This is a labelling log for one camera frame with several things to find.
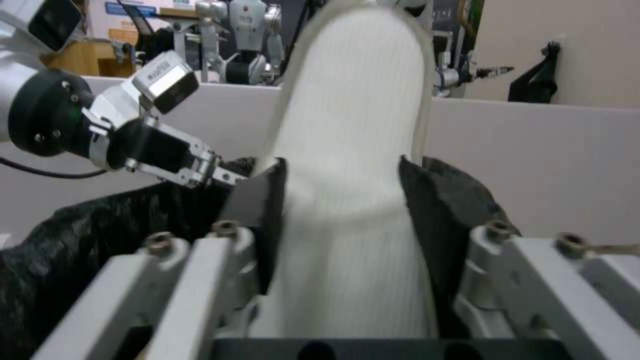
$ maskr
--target white wall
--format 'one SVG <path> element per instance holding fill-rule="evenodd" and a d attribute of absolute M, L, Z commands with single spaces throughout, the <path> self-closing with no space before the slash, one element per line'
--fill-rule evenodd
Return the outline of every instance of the white wall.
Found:
<path fill-rule="evenodd" d="M 467 87 L 469 99 L 506 101 L 509 84 L 565 34 L 554 103 L 640 108 L 639 0 L 487 0 L 478 31 L 479 66 L 516 70 Z"/>
<path fill-rule="evenodd" d="M 94 92 L 116 79 L 89 79 Z M 259 154 L 277 88 L 203 85 L 163 121 L 199 136 L 226 159 Z M 434 99 L 425 152 L 482 181 L 529 236 L 579 233 L 592 243 L 640 243 L 640 110 Z M 87 160 L 0 154 L 60 172 Z M 0 234 L 20 241 L 56 209 L 154 183 L 126 171 L 48 179 L 0 167 Z"/>

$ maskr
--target black cloth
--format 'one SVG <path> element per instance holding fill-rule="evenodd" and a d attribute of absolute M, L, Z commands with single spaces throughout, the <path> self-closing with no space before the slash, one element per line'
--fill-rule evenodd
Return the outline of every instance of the black cloth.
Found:
<path fill-rule="evenodd" d="M 248 172 L 252 166 L 244 160 L 230 168 Z M 426 159 L 422 168 L 402 159 L 399 175 L 431 274 L 441 335 L 465 336 L 452 303 L 469 231 L 491 219 L 508 219 L 479 181 L 442 161 Z M 215 186 L 188 190 L 163 183 L 91 200 L 58 210 L 21 245 L 1 251 L 0 359 L 31 356 L 111 256 L 135 252 L 158 231 L 187 241 L 204 236 L 228 193 Z M 277 209 L 274 196 L 284 195 L 270 195 L 262 203 Z M 277 247 L 276 238 L 258 238 Z M 275 257 L 276 251 L 266 254 Z"/>
<path fill-rule="evenodd" d="M 453 311 L 453 302 L 469 232 L 490 220 L 501 220 L 517 230 L 482 183 L 443 161 L 424 158 L 420 167 L 402 158 L 399 175 L 429 268 L 440 336 L 466 338 L 468 330 Z"/>
<path fill-rule="evenodd" d="M 509 87 L 509 102 L 548 104 L 556 93 L 556 64 L 560 45 L 549 43 L 542 49 L 545 59 L 528 70 Z"/>

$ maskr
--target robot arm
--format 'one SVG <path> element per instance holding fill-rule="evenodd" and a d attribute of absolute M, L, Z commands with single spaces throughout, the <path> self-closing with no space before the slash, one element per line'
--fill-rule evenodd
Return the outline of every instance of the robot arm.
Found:
<path fill-rule="evenodd" d="M 211 62 L 214 68 L 220 66 L 220 32 L 225 30 L 220 22 L 229 16 L 226 3 L 222 1 L 200 1 L 195 6 L 200 19 L 200 34 L 202 36 L 202 52 L 204 62 Z"/>
<path fill-rule="evenodd" d="M 264 20 L 267 23 L 267 49 L 271 57 L 271 66 L 278 72 L 280 64 L 284 60 L 284 46 L 280 36 L 282 27 L 282 9 L 280 5 L 269 5 Z"/>
<path fill-rule="evenodd" d="M 139 170 L 187 187 L 211 178 L 227 184 L 241 178 L 219 167 L 220 157 L 206 143 L 160 123 L 154 115 L 156 110 L 168 113 L 198 88 L 193 71 L 174 51 L 160 54 L 97 96 L 81 77 L 39 69 L 35 54 L 16 51 L 16 33 L 23 34 L 21 41 L 29 35 L 43 50 L 55 51 L 68 42 L 80 22 L 79 11 L 62 2 L 78 16 L 56 13 L 47 7 L 51 1 L 29 1 L 34 9 L 27 15 L 28 6 L 20 7 L 17 1 L 0 4 L 4 28 L 13 29 L 10 37 L 0 37 L 0 76 L 6 81 L 0 95 L 0 141 L 38 156 L 71 152 L 105 170 Z M 48 15 L 39 16 L 42 12 Z M 50 34 L 38 37 L 37 31 L 29 32 L 41 18 L 67 29 L 67 38 L 53 42 Z"/>

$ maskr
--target black cable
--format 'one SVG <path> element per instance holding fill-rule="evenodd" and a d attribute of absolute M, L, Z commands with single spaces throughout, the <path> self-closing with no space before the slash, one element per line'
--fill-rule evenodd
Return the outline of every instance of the black cable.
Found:
<path fill-rule="evenodd" d="M 10 168 L 14 168 L 16 170 L 28 172 L 30 174 L 46 176 L 46 177 L 54 177 L 56 179 L 88 179 L 89 177 L 102 175 L 107 172 L 106 170 L 98 170 L 94 172 L 88 172 L 86 174 L 59 174 L 57 172 L 50 172 L 50 171 L 39 170 L 37 168 L 26 167 L 24 165 L 14 163 L 13 161 L 5 158 L 0 158 L 0 164 L 8 166 Z"/>

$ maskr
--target wooden desk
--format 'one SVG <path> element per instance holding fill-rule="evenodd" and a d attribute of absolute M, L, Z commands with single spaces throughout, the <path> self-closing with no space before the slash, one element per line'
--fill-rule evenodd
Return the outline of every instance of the wooden desk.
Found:
<path fill-rule="evenodd" d="M 109 42 L 80 41 L 68 45 L 64 51 L 42 57 L 47 67 L 67 70 L 78 75 L 128 78 L 136 67 L 130 57 L 118 63 Z"/>

